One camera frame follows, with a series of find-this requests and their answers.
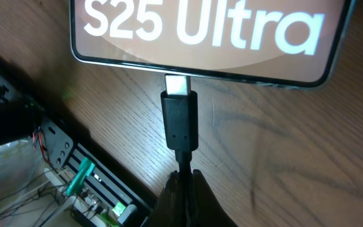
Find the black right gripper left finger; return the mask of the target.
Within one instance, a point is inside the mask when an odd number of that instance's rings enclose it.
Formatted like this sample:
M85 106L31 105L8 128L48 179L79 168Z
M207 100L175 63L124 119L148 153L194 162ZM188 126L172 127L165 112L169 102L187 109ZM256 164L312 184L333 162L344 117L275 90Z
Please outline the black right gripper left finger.
M168 175L145 227L180 227L182 225L182 183L177 171Z

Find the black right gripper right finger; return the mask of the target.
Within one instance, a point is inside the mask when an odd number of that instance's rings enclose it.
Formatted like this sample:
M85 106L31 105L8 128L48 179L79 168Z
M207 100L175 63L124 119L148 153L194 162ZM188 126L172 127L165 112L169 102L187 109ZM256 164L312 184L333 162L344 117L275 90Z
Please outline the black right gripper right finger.
M200 170L193 170L189 180L191 226L237 227L218 202Z

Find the Galaxy S25 Ultra smartphone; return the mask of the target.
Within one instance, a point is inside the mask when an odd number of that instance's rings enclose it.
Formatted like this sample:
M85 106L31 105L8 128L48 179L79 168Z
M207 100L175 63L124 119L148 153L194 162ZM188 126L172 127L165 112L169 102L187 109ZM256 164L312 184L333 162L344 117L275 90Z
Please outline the Galaxy S25 Ultra smartphone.
M333 72L354 1L71 0L84 63L315 88Z

